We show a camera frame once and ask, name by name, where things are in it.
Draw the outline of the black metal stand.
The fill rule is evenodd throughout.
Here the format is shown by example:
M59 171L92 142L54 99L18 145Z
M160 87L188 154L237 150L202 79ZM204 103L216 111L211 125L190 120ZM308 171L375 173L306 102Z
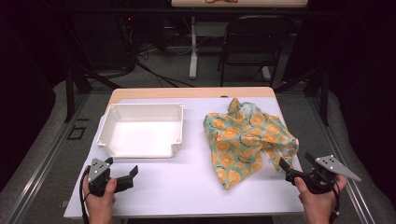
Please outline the black metal stand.
M314 97L315 94L320 91L319 116L324 125L328 126L329 74L330 72L327 67L314 68L311 71L276 87L274 92L280 93L282 91L286 91L307 79L308 84L304 88L304 95L306 97Z
M64 56L68 64L68 73L66 75L67 114L65 122L69 122L76 113L74 87L77 87L83 94L89 94L92 91L92 86L88 81L89 77L108 86L111 90L118 89L120 85L92 70L88 56L71 21L63 19L62 26L64 27L64 37L60 41L64 44Z

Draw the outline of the person's left hand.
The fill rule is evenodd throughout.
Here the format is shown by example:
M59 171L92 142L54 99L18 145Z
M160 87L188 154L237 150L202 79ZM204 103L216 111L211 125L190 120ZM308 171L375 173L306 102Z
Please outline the person's left hand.
M88 177L84 177L82 190L85 204L88 209L88 217L113 217L113 205L116 201L116 186L117 179L110 178L106 185L105 194L102 197L97 197L90 193Z

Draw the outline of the white desk leg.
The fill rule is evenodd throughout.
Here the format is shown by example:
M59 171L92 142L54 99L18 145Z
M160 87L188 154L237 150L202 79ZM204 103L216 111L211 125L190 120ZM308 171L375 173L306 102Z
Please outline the white desk leg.
M197 78L197 64L198 64L198 54L197 54L197 38L196 38L196 21L195 18L191 18L191 63L190 63L190 79Z

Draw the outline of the white table mat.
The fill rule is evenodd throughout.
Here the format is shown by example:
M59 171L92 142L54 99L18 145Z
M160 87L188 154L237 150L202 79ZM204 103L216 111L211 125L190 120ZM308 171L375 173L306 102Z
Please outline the white table mat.
M117 159L93 139L88 158L113 158L111 174L127 175L136 165L134 186L118 193L114 217L226 217L300 213L298 190L275 172L268 160L262 168L229 189L220 184L211 164L203 121L210 112L224 113L227 98L124 99L119 104L183 104L183 142L172 158Z

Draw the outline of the aluminium rail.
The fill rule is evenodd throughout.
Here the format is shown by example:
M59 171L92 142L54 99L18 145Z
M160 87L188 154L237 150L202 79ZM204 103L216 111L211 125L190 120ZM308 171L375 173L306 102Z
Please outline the aluminium rail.
M349 164L347 163L347 158L343 154L340 145L337 143L335 135L331 129L331 126L326 126L324 121L322 120L319 114L319 105L317 100L314 97L308 97L307 102L310 105L315 118L318 120L318 126L320 127L321 131L325 134L328 144L330 145L331 153L334 155L336 159L338 159L342 164L345 165L346 168L349 168ZM357 216L359 217L361 224L376 224L375 219L372 216L372 213L363 198L361 189L359 184L362 183L361 181L354 180L351 177L347 179L347 187L346 192L348 198L350 199Z
M62 143L72 131L73 123L89 94L77 96L74 112L67 118L66 98L60 94L46 122L20 166L0 193L0 224L19 224L55 163Z

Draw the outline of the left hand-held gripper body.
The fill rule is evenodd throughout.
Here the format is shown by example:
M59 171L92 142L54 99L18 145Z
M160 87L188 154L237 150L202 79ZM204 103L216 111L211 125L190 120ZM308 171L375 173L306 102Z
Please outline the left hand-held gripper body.
M88 174L88 183L90 193L102 197L106 191L107 182L110 179L110 166L99 159L93 159ZM129 179L127 175L117 178L117 186L115 193L131 189L134 186L133 179Z

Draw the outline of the orange print cloth bag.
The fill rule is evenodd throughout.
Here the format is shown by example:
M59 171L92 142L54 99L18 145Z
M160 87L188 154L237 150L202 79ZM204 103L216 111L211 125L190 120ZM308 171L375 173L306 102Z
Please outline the orange print cloth bag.
M291 163L299 150L299 140L278 116L236 98L231 100L225 113L207 114L203 126L212 166L225 189L259 171L262 155L268 158L272 169L280 173L279 162Z

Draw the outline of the black folding chair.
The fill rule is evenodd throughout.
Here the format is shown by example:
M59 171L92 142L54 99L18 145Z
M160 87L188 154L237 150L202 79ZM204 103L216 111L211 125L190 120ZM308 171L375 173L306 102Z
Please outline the black folding chair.
M293 23L284 16L247 15L238 17L226 26L218 70L223 86L225 65L257 66L259 72L272 67L270 85L273 85L282 45L293 29Z

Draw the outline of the white plastic tray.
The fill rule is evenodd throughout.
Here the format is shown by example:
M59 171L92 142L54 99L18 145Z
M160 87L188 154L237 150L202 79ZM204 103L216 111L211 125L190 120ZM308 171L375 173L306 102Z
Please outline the white plastic tray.
M112 104L96 145L117 159L172 158L183 142L183 104Z

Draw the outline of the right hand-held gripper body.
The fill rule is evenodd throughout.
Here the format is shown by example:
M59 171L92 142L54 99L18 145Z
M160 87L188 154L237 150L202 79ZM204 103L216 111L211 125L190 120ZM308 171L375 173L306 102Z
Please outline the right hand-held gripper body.
M318 165L316 167L312 165L312 169L309 173L303 173L290 167L293 174L286 175L285 180L294 185L294 178L300 177L307 185L309 191L313 194L330 192L333 189L337 175L343 175L347 178L351 177L354 180L361 181L360 177L346 168L344 164L334 157L334 155L315 158Z

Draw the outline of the dark equipment with red light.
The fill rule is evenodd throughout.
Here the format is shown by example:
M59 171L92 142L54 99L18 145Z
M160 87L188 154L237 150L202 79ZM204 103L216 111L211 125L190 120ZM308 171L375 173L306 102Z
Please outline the dark equipment with red light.
M134 19L131 16L118 16L118 23L129 57L127 71L133 71L137 62L138 46L134 39Z

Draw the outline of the person's right hand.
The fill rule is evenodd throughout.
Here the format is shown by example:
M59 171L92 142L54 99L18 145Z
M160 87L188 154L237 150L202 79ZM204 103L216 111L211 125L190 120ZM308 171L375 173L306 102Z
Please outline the person's right hand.
M304 220L307 218L331 218L332 210L337 203L333 192L313 194L300 177L294 178L295 186L299 190L299 199L304 207Z

